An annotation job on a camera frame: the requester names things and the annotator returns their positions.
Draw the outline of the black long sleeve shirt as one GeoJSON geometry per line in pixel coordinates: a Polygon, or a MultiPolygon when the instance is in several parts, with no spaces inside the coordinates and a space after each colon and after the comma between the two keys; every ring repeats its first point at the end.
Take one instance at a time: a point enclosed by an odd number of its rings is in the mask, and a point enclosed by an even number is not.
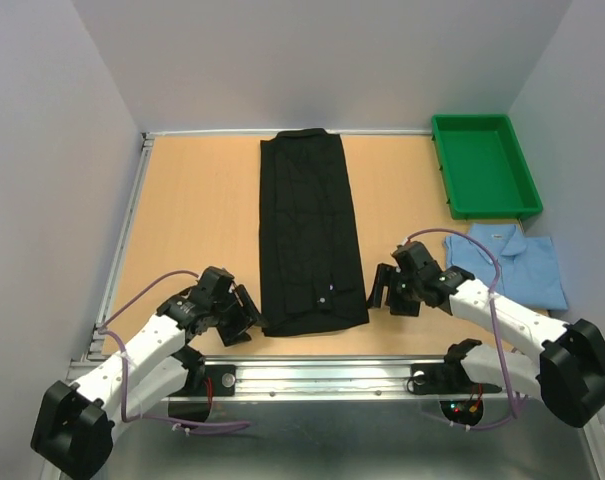
{"type": "Polygon", "coordinates": [[[259,261],[267,337],[368,323],[343,143],[322,128],[260,144],[259,261]]]}

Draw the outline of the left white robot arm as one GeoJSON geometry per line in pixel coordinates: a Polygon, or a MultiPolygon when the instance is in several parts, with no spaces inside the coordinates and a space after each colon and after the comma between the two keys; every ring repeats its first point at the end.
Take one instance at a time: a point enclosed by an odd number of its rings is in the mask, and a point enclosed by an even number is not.
{"type": "Polygon", "coordinates": [[[261,314],[227,270],[208,267],[196,279],[162,302],[128,342],[100,325],[116,352],[76,380],[46,390],[30,441],[34,452],[72,479],[90,479],[126,428],[153,419],[151,409],[164,398],[201,392],[210,408],[216,392],[229,392],[190,342],[209,329],[225,346],[247,342],[261,314]]]}

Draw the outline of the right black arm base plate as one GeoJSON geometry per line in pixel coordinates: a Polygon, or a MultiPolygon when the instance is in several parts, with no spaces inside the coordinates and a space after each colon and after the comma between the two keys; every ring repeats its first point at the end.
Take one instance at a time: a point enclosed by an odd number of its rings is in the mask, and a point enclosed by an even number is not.
{"type": "Polygon", "coordinates": [[[501,388],[473,382],[459,363],[418,362],[411,366],[407,390],[415,395],[500,393],[501,388]]]}

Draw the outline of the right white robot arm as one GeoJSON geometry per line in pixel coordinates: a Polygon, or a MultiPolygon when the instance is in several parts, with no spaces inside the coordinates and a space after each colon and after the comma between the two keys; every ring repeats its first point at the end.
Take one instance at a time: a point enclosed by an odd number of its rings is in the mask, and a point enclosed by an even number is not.
{"type": "Polygon", "coordinates": [[[422,306],[439,309],[493,334],[494,345],[465,339],[438,363],[421,363],[409,376],[414,395],[470,395],[443,406],[452,424],[474,429],[485,393],[504,391],[514,408],[541,401],[565,424],[581,428],[605,406],[605,339],[598,327],[540,315],[502,295],[472,273],[442,269],[423,243],[408,241],[376,268],[370,308],[415,317],[422,306]]]}

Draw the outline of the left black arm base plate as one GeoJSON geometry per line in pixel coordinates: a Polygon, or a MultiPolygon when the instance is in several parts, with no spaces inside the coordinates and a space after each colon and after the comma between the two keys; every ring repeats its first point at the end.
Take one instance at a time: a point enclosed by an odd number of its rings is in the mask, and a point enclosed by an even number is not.
{"type": "Polygon", "coordinates": [[[233,364],[206,364],[187,374],[185,384],[172,393],[177,397],[232,397],[237,368],[233,364]]]}

